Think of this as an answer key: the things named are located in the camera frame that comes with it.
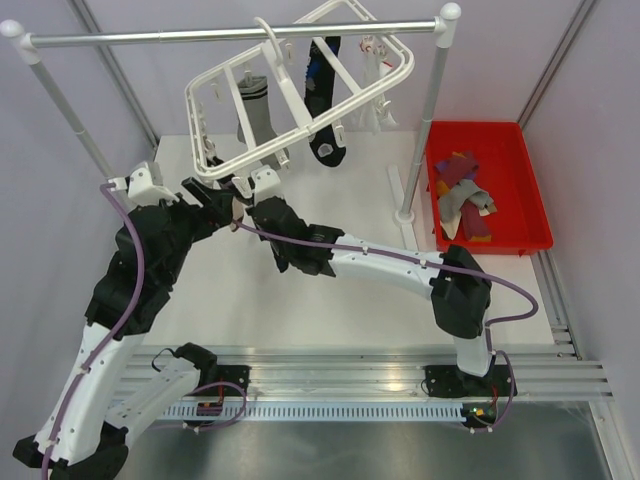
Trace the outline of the purple striped sock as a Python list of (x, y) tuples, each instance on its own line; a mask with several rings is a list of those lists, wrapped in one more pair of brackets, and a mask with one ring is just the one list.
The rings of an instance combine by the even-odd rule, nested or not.
[(464, 237), (469, 242), (490, 242), (491, 232), (480, 215), (480, 210), (472, 203), (465, 202), (461, 207), (461, 220)]
[(473, 180), (479, 164), (472, 153), (453, 152), (448, 159), (435, 165), (435, 191), (439, 197), (449, 193), (461, 180)]

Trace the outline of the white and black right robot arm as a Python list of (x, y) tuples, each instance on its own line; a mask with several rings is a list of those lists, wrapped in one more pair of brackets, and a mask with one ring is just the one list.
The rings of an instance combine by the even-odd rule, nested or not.
[(454, 340), (456, 363), (430, 367), (431, 395), (440, 398), (505, 395), (513, 382), (488, 346), (485, 317), (492, 283), (462, 247), (446, 253), (386, 249), (343, 230), (308, 224), (279, 197), (249, 208), (277, 268), (307, 275), (374, 280), (412, 292), (431, 304), (436, 325)]

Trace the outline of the white plastic clip hanger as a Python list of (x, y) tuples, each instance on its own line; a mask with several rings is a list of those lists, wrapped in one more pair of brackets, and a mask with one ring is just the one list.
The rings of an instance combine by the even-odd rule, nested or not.
[[(199, 179), (206, 184), (217, 182), (269, 155), (275, 155), (280, 165), (287, 165), (289, 162), (285, 153), (287, 147), (309, 138), (326, 126), (332, 127), (336, 134), (340, 135), (340, 120), (344, 116), (372, 102), (403, 82), (414, 69), (413, 53), (393, 32), (386, 32), (383, 25), (363, 5), (357, 1), (327, 1), (296, 20), (293, 26), (301, 29), (302, 36), (309, 37), (318, 44), (320, 53), (328, 60), (337, 76), (346, 84), (351, 95), (346, 100), (330, 107), (326, 113), (314, 117), (308, 107), (304, 105), (301, 93), (295, 87), (285, 66), (285, 54), (281, 46), (293, 38), (295, 34), (279, 33), (275, 27), (269, 26), (261, 18), (256, 18), (255, 22), (258, 25), (258, 33), (265, 38), (263, 42), (196, 76), (185, 89), (194, 170)], [(352, 77), (324, 40), (325, 36), (334, 33), (343, 36), (348, 34), (364, 36), (370, 33), (373, 37), (380, 39), (382, 44), (392, 53), (399, 56), (399, 65), (381, 79), (363, 87)], [(293, 129), (261, 145), (257, 143), (255, 129), (250, 123), (248, 110), (241, 99), (238, 80), (234, 77), (236, 68), (246, 65), (260, 56), (269, 66), (276, 86), (279, 88), (295, 122)], [(196, 98), (196, 93), (200, 87), (221, 80), (228, 83), (241, 131), (245, 135), (247, 151), (224, 161), (219, 166), (209, 166), (207, 160), (213, 157), (215, 148), (207, 138), (204, 108)]]

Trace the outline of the grey sock with black stripes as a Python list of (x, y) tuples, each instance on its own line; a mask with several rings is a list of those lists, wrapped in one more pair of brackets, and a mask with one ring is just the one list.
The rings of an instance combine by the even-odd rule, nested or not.
[(489, 193), (480, 188), (473, 180), (463, 178), (451, 190), (438, 199), (440, 220), (450, 222), (466, 201), (478, 209), (486, 209), (494, 203)]

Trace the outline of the brown and beige back sock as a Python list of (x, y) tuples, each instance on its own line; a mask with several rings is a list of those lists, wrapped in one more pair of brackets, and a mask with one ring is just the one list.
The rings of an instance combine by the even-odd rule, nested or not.
[(231, 232), (236, 232), (240, 229), (240, 226), (244, 222), (245, 216), (245, 205), (240, 202), (238, 199), (234, 198), (231, 203), (232, 209), (232, 220), (229, 225), (229, 229)]

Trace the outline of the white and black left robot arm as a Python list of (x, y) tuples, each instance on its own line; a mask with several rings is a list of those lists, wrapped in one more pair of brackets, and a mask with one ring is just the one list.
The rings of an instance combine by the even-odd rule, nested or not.
[(140, 435), (181, 398), (229, 390), (247, 395), (244, 382), (224, 378), (215, 354), (186, 343), (145, 386), (112, 403), (117, 381), (169, 301), (192, 245), (236, 218), (230, 190), (193, 178), (182, 185), (196, 204), (168, 194), (131, 212), (114, 196), (119, 183), (100, 188), (124, 223), (117, 250), (94, 288), (81, 346), (54, 410), (13, 452), (44, 479), (113, 479)]

